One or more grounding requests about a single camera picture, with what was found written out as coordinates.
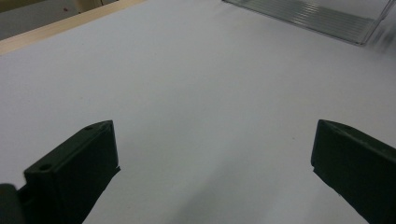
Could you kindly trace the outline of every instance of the white surface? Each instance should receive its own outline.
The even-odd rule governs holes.
[[[114,119],[121,172],[85,223],[366,223],[312,172],[318,119],[396,146],[395,46],[148,0],[0,57],[0,180]]]

